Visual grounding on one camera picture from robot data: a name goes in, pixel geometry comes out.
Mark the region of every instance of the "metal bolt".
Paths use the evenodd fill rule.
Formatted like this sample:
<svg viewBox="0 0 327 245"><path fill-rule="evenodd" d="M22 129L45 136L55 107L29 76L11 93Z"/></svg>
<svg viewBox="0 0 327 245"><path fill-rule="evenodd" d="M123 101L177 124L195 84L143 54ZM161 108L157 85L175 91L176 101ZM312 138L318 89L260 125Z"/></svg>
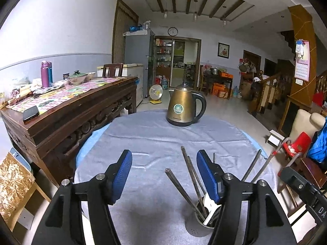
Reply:
<svg viewBox="0 0 327 245"><path fill-rule="evenodd" d="M258 180L258 183L263 187L268 185L268 183L265 180Z"/></svg>
<svg viewBox="0 0 327 245"><path fill-rule="evenodd" d="M234 178L234 176L233 176L233 174L231 174L231 173L225 173L224 174L224 178L226 179L226 180L232 180L233 178Z"/></svg>
<svg viewBox="0 0 327 245"><path fill-rule="evenodd" d="M97 180L101 181L101 180L104 179L105 176L106 176L106 175L105 175L104 173L99 173L99 174L98 174L97 176L95 176L95 177L96 177Z"/></svg>
<svg viewBox="0 0 327 245"><path fill-rule="evenodd" d="M62 186L67 186L69 184L70 184L70 180L68 180L68 179L62 180Z"/></svg>

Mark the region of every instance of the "framed picture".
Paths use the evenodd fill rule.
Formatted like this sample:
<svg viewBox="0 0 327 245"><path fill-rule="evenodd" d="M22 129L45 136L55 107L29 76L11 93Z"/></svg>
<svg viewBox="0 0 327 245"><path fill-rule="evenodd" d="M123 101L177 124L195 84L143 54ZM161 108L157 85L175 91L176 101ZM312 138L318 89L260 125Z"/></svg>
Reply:
<svg viewBox="0 0 327 245"><path fill-rule="evenodd" d="M223 58L229 58L229 45L218 43L218 56Z"/></svg>

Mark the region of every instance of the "kettle lid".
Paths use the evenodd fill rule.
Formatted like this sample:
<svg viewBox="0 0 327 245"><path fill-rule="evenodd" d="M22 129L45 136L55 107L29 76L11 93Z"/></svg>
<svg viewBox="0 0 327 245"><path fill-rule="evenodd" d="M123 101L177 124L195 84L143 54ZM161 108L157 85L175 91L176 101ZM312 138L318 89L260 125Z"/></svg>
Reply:
<svg viewBox="0 0 327 245"><path fill-rule="evenodd" d="M192 89L188 86L186 82L183 82L181 85L177 86L175 90L192 91Z"/></svg>

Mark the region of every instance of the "wooden pillar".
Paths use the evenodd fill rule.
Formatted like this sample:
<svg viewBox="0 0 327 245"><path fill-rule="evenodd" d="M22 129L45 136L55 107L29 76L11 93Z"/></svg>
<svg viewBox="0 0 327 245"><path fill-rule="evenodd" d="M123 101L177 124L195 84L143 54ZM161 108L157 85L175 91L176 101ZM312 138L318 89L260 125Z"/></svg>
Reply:
<svg viewBox="0 0 327 245"><path fill-rule="evenodd" d="M299 108L309 111L311 108L311 102L316 88L317 66L316 37L312 24L312 16L302 5L295 5L288 9L292 16L295 41L299 39L309 41L310 72L309 81L303 81L302 86L295 83L295 78L292 80L291 94L287 99L284 115L278 127L278 131L284 134L284 136L288 136L290 133L296 111Z"/></svg>
<svg viewBox="0 0 327 245"><path fill-rule="evenodd" d="M316 88L317 47L315 31L312 24L312 16L302 5L288 8L291 12L295 41L308 40L310 46L310 73L309 82L303 81L303 85L295 84L293 78L290 97L302 104L311 107L312 97Z"/></svg>

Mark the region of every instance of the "gold kettle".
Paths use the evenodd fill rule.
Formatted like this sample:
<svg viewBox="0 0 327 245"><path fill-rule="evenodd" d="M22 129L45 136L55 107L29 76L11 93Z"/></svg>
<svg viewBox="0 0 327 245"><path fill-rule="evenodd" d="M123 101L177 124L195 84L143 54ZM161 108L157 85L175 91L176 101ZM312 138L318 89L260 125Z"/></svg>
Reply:
<svg viewBox="0 0 327 245"><path fill-rule="evenodd" d="M189 126L196 123L204 114L207 107L205 97L198 91L193 91L185 82L175 89L169 89L170 102L166 119L176 126ZM202 103L201 111L196 114L196 100Z"/></svg>

